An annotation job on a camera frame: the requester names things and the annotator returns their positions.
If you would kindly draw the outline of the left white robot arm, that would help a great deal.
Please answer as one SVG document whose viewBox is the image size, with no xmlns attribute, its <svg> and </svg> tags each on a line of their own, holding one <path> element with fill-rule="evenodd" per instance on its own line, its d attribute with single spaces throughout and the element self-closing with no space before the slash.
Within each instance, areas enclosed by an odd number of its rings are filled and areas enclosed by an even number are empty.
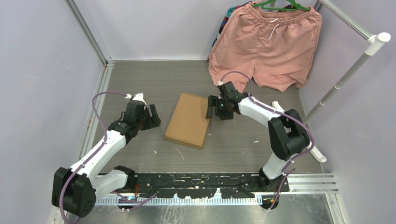
<svg viewBox="0 0 396 224">
<path fill-rule="evenodd" d="M 120 119 L 108 127 L 103 138 L 88 154 L 69 168 L 60 167 L 54 173 L 52 205 L 83 218 L 91 212 L 94 203 L 107 194 L 119 189 L 132 192 L 137 185 L 134 170 L 118 165 L 104 176 L 98 177 L 98 174 L 139 131 L 159 127 L 160 124 L 154 104 L 130 100 Z"/>
</svg>

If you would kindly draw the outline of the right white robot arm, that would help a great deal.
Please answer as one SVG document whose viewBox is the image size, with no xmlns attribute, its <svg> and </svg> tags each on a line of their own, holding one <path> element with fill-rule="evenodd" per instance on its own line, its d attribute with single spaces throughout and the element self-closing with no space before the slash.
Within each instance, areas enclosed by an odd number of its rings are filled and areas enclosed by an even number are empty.
<svg viewBox="0 0 396 224">
<path fill-rule="evenodd" d="M 286 168 L 310 143 L 306 126 L 294 110 L 282 112 L 257 100 L 250 93 L 238 92 L 232 82 L 218 85 L 219 95 L 208 97 L 206 118 L 214 115 L 221 120 L 233 119 L 234 114 L 250 117 L 269 132 L 272 154 L 260 168 L 258 182 L 270 192 L 284 175 Z"/>
</svg>

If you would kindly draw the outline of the brown cardboard box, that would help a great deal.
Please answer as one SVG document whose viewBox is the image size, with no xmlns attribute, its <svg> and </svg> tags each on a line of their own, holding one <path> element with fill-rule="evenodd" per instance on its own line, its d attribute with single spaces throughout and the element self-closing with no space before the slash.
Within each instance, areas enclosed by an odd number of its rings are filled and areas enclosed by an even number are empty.
<svg viewBox="0 0 396 224">
<path fill-rule="evenodd" d="M 182 93 L 164 139 L 182 146 L 203 149 L 210 119 L 206 118 L 208 98 Z"/>
</svg>

